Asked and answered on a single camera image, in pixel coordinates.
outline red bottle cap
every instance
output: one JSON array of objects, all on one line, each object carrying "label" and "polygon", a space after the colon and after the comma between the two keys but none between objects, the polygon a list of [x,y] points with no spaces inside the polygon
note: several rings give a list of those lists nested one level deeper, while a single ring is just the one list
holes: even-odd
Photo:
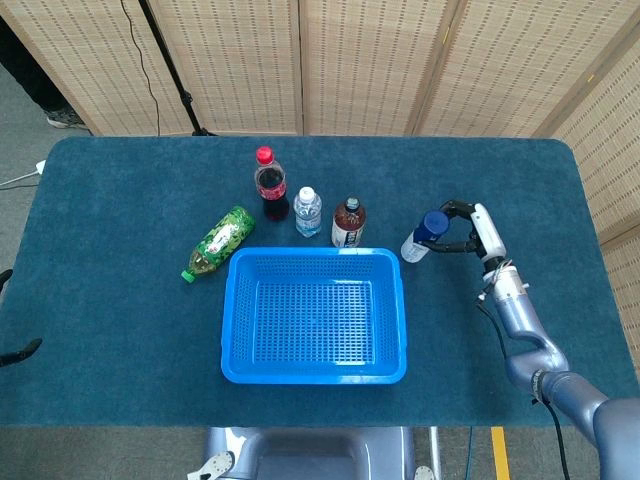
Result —
[{"label": "red bottle cap", "polygon": [[260,147],[256,150],[256,160],[260,165],[269,165],[273,162],[273,150],[271,150],[271,147]]}]

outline yellow tape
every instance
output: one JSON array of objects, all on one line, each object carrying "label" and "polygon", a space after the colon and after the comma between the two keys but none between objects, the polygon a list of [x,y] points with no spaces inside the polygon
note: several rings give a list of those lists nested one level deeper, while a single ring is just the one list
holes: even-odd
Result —
[{"label": "yellow tape", "polygon": [[493,459],[496,464],[496,480],[509,480],[507,445],[504,442],[502,427],[491,427],[491,441],[493,442]]}]

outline plastic bottle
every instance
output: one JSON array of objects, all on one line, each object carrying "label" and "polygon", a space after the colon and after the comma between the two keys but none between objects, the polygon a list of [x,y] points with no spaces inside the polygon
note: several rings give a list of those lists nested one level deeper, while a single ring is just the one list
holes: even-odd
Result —
[{"label": "plastic bottle", "polygon": [[247,238],[255,225],[249,212],[242,207],[233,207],[196,245],[182,278],[192,283],[197,276],[213,272]]},{"label": "plastic bottle", "polygon": [[402,244],[400,253],[409,263],[417,263],[422,260],[429,249],[418,242],[430,241],[435,242],[449,230],[449,217],[439,210],[427,212],[422,218],[420,225],[409,234],[405,242]]},{"label": "plastic bottle", "polygon": [[263,200],[264,214],[269,220],[284,220],[289,213],[284,169],[275,160],[270,147],[256,151],[258,168],[254,175],[256,188]]},{"label": "plastic bottle", "polygon": [[367,214],[356,197],[349,197],[333,214],[331,241],[336,247],[357,247],[362,238]]},{"label": "plastic bottle", "polygon": [[293,201],[296,229],[303,237],[312,237],[320,231],[322,199],[313,188],[302,187]]}]

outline person's leg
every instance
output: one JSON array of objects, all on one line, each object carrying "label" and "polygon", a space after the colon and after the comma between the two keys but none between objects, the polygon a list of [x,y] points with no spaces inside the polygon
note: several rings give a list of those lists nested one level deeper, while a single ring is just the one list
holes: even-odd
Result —
[{"label": "person's leg", "polygon": [[16,79],[27,95],[40,105],[51,125],[56,127],[82,125],[82,120],[69,102],[2,17],[0,17],[0,64]]}]

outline blue plastic basket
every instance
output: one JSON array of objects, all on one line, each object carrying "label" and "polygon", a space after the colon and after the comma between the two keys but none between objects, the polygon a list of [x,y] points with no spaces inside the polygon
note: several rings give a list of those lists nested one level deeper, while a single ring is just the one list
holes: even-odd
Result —
[{"label": "blue plastic basket", "polygon": [[232,382],[395,383],[406,346],[389,250],[244,248],[231,259],[222,371]]}]

